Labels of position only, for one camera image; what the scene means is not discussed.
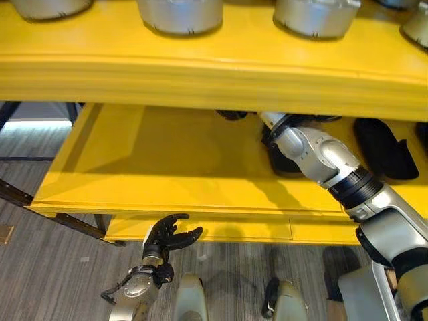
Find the yellow shelf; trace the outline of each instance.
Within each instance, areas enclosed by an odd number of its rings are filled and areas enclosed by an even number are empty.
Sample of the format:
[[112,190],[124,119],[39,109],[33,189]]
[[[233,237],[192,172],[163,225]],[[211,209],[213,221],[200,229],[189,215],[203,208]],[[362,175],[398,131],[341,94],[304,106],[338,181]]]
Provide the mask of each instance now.
[[177,39],[148,30],[134,0],[44,23],[0,1],[0,100],[428,118],[428,55],[399,33],[408,13],[367,0],[344,39],[310,41],[273,12],[227,1],[220,29]]
[[[145,233],[157,219],[147,216],[115,216],[110,222],[105,239],[108,241],[144,239]],[[299,219],[193,219],[177,223],[179,232],[204,228],[201,241],[305,243],[356,245],[357,225],[350,222],[314,221]]]
[[[353,119],[326,124],[360,157]],[[427,156],[414,124],[388,121],[408,146],[419,178],[393,188],[428,217]],[[89,104],[62,146],[31,209],[49,213],[196,219],[318,218],[346,221],[340,205],[305,178],[276,176],[253,114],[228,122],[210,110]]]

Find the metal bracket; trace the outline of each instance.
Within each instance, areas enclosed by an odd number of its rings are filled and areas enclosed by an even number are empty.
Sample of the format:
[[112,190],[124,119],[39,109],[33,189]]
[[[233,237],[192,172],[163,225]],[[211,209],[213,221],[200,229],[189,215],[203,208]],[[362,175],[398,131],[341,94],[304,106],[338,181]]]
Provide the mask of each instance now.
[[[31,202],[33,201],[33,196],[31,196],[30,194],[27,194],[26,192],[21,191],[17,187],[14,187],[13,185],[9,184],[8,182],[5,182],[2,179],[0,179],[0,198],[6,201],[9,201],[10,203],[17,205],[18,207],[21,207],[21,208],[25,208],[26,206],[31,205]],[[123,241],[109,242],[103,239],[106,236],[106,226],[104,223],[104,219],[99,214],[95,214],[95,220],[98,228],[93,227],[65,213],[58,213],[54,218],[51,218],[51,220],[61,225],[65,225],[70,229],[79,231],[80,233],[99,239],[100,241],[103,241],[112,245],[116,245],[116,246],[125,245],[125,242]]]
[[0,130],[18,109],[21,102],[5,102],[0,108]]
[[0,198],[19,207],[28,206],[33,201],[33,197],[30,194],[10,185],[3,179],[0,179]]
[[76,109],[76,103],[74,102],[66,102],[67,112],[68,112],[68,119],[74,125],[74,122],[78,118],[78,111]]

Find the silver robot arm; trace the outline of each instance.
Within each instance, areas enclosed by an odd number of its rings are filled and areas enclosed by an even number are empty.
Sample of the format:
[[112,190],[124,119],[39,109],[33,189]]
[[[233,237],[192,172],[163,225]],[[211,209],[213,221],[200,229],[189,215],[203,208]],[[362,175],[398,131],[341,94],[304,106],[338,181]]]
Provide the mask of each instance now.
[[275,112],[259,116],[281,153],[327,189],[350,218],[360,223],[356,236],[371,258],[394,267],[405,309],[418,320],[428,320],[426,221],[371,175],[343,143],[296,121],[301,116]]
[[[147,320],[159,289],[174,278],[173,268],[168,264],[169,251],[190,246],[203,232],[203,228],[198,227],[174,234],[177,220],[188,218],[188,214],[175,214],[157,222],[144,243],[142,263],[132,268],[120,283],[102,292],[101,297],[114,304],[109,321]],[[117,300],[111,296],[116,292],[119,292]]]

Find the metal pot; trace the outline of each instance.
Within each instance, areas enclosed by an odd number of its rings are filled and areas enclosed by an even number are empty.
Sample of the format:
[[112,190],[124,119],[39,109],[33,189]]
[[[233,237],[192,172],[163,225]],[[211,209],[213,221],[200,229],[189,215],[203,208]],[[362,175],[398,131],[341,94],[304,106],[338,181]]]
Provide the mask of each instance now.
[[209,31],[223,21],[222,0],[137,0],[145,23],[176,35]]
[[274,20],[307,37],[337,38],[348,31],[359,0],[277,0]]
[[18,13],[31,20],[55,19],[85,10],[92,0],[11,0]]
[[411,40],[428,49],[428,3],[420,2],[401,31]]

